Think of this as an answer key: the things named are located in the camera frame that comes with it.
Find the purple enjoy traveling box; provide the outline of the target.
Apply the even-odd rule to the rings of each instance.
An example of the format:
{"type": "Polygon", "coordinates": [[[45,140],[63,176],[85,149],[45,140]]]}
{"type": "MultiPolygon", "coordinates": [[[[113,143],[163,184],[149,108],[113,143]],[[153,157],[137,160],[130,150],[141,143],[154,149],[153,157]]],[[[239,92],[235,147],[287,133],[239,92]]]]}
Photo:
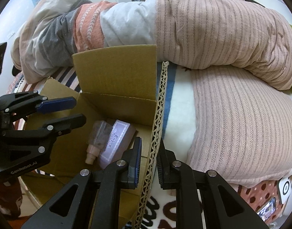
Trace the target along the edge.
{"type": "Polygon", "coordinates": [[[123,152],[129,147],[135,133],[136,129],[132,124],[116,120],[108,142],[97,159],[99,167],[105,169],[112,162],[121,159],[123,152]]]}

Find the small pink clear bottle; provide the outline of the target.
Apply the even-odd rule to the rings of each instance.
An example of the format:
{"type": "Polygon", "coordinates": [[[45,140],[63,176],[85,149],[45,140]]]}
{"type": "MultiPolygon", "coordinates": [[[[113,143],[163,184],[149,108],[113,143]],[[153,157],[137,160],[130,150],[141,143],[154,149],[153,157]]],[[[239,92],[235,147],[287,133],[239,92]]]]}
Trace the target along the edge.
{"type": "Polygon", "coordinates": [[[89,134],[86,164],[92,165],[99,154],[105,149],[112,126],[104,120],[97,120],[89,134]]]}

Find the brown cardboard box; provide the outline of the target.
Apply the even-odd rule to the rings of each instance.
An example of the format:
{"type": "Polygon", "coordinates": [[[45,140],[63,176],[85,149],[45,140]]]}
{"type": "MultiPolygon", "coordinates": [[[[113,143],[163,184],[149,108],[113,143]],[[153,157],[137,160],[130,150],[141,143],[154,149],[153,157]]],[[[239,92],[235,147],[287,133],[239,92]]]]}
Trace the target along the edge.
{"type": "Polygon", "coordinates": [[[49,114],[33,114],[25,124],[27,130],[45,122],[74,114],[86,116],[86,124],[56,140],[50,163],[39,173],[23,175],[32,195],[46,203],[62,189],[85,163],[88,138],[97,120],[121,120],[132,124],[142,138],[142,159],[138,188],[121,191],[119,226],[132,222],[141,226],[153,180],[155,155],[161,139],[167,64],[157,73],[155,45],[118,46],[77,53],[73,56],[80,85],[77,92],[56,79],[48,78],[40,94],[49,99],[75,97],[75,108],[49,114]]]}

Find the smartphone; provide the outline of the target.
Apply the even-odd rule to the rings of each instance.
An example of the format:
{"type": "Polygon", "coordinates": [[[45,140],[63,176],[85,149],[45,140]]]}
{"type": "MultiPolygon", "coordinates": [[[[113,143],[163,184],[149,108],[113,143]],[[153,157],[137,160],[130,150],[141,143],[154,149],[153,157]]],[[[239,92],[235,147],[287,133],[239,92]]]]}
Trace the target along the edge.
{"type": "Polygon", "coordinates": [[[257,210],[257,215],[265,222],[276,211],[276,197],[272,197],[260,209],[257,210]]]}

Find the pink grey rolled duvet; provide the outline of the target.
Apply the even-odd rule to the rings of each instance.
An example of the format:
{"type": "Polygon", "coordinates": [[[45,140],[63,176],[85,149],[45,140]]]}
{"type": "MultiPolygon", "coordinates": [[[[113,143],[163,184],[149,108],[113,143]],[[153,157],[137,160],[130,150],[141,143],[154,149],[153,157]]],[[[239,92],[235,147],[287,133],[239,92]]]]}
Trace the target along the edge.
{"type": "Polygon", "coordinates": [[[232,65],[277,90],[292,87],[292,26],[245,0],[40,0],[10,54],[33,84],[72,66],[76,53],[138,44],[156,45],[159,61],[189,69],[232,65]]]}

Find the pink ribbed pillow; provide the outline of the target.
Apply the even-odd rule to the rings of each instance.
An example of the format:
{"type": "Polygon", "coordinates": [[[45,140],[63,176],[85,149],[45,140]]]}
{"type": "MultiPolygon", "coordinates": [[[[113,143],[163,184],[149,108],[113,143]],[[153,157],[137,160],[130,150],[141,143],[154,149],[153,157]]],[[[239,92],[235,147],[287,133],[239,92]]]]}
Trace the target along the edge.
{"type": "Polygon", "coordinates": [[[252,187],[292,175],[292,99],[233,66],[193,72],[196,132],[187,154],[194,170],[217,171],[252,187]]]}

